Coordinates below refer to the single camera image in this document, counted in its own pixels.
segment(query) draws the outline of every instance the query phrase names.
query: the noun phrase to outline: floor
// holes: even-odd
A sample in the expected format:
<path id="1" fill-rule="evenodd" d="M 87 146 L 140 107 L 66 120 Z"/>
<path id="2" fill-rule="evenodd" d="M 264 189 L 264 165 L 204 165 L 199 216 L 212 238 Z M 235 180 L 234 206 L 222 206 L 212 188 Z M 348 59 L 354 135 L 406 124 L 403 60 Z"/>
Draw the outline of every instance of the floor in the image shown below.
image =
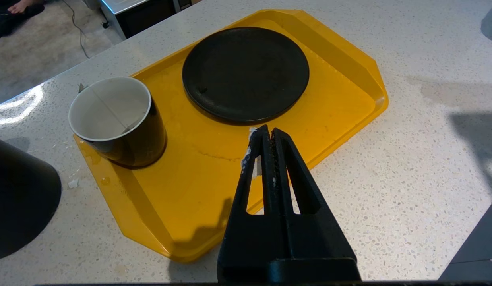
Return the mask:
<path id="1" fill-rule="evenodd" d="M 84 31 L 82 43 L 92 57 L 119 43 L 112 28 L 103 29 L 99 11 L 81 0 L 66 0 L 75 11 L 75 23 Z M 0 103 L 82 63 L 87 58 L 79 44 L 79 30 L 64 2 L 45 5 L 11 36 L 0 40 Z"/>

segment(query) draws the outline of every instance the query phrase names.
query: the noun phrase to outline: black mug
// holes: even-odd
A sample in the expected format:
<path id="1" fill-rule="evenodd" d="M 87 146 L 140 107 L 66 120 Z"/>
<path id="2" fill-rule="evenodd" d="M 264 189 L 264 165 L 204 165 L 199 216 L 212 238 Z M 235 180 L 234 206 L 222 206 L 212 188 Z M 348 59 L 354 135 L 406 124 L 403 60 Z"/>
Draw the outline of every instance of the black mug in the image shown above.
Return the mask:
<path id="1" fill-rule="evenodd" d="M 131 77 L 94 83 L 75 98 L 70 127 L 102 156 L 129 167 L 157 161 L 166 132 L 149 89 Z"/>

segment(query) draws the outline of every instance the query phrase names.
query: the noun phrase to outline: speckled countertop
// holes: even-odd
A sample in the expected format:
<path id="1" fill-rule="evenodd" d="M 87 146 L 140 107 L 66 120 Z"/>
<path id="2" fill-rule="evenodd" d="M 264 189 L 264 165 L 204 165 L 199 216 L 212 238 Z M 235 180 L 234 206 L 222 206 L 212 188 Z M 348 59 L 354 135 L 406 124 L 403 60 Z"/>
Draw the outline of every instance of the speckled countertop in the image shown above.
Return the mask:
<path id="1" fill-rule="evenodd" d="M 52 164 L 47 228 L 0 259 L 0 286 L 214 281 L 121 235 L 77 150 L 78 85 L 127 76 L 263 8 L 303 9 L 372 56 L 391 105 L 312 170 L 364 280 L 437 279 L 492 201 L 492 41 L 486 1 L 204 0 L 0 105 L 0 138 Z M 68 182 L 79 178 L 79 186 Z"/>

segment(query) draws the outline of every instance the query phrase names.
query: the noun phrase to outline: debris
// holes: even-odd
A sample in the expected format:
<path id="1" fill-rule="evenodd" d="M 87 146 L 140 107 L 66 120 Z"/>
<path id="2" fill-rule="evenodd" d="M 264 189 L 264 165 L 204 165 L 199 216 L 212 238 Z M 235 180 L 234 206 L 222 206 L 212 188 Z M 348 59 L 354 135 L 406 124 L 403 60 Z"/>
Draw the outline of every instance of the debris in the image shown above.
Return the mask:
<path id="1" fill-rule="evenodd" d="M 68 183 L 68 188 L 74 189 L 78 187 L 78 179 L 74 179 L 73 181 Z"/>
<path id="2" fill-rule="evenodd" d="M 87 87 L 84 87 L 84 85 L 82 83 L 80 83 L 78 85 L 78 93 L 81 93 L 84 89 L 86 89 Z"/>

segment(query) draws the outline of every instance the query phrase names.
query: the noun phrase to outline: mug rim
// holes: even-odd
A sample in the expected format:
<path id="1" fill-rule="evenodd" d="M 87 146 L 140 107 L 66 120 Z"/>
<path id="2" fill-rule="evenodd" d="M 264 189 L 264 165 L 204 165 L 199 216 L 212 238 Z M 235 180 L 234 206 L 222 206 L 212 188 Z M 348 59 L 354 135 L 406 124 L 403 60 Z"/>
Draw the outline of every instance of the mug rim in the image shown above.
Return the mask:
<path id="1" fill-rule="evenodd" d="M 88 138 L 86 136 L 83 136 L 82 134 L 80 134 L 79 132 L 76 132 L 76 130 L 73 128 L 73 124 L 71 122 L 71 113 L 73 111 L 73 105 L 75 103 L 75 101 L 77 101 L 77 99 L 79 98 L 79 96 L 81 96 L 84 91 L 90 87 L 93 87 L 95 85 L 99 85 L 99 84 L 102 84 L 103 82 L 105 81 L 109 81 L 111 79 L 120 79 L 120 80 L 133 80 L 134 82 L 136 83 L 139 83 L 139 85 L 142 87 L 142 89 L 146 92 L 145 94 L 147 94 L 148 98 L 149 98 L 149 105 L 147 107 L 147 111 L 145 112 L 144 116 L 142 117 L 142 119 L 137 123 L 137 125 L 135 125 L 135 127 L 133 127 L 132 129 L 128 130 L 128 132 L 126 133 L 123 133 L 123 134 L 120 134 L 118 136 L 115 136 L 115 137 L 110 137 L 110 138 L 105 138 L 105 139 L 91 139 L 91 138 Z M 84 90 L 82 90 L 82 92 L 80 92 L 79 94 L 77 94 L 77 96 L 75 97 L 75 99 L 73 99 L 73 102 L 71 102 L 71 105 L 70 105 L 70 110 L 68 112 L 68 122 L 70 124 L 70 128 L 71 130 L 73 131 L 74 134 L 76 134 L 76 136 L 86 140 L 86 141 L 91 141 L 91 142 L 105 142 L 105 141 L 113 141 L 113 140 L 116 140 L 116 139 L 119 139 L 119 138 L 122 138 L 128 134 L 130 134 L 131 132 L 133 132 L 139 125 L 141 125 L 145 118 L 148 116 L 149 114 L 149 110 L 151 109 L 151 106 L 152 106 L 152 96 L 150 94 L 150 91 L 149 91 L 149 88 L 142 82 L 142 81 L 139 81 L 138 79 L 136 78 L 133 78 L 133 77 L 129 77 L 129 76 L 115 76 L 115 77 L 110 77 L 110 78 L 105 78 L 105 79 L 102 79 L 102 80 L 99 80 L 95 83 L 92 83 L 90 86 L 86 87 Z"/>

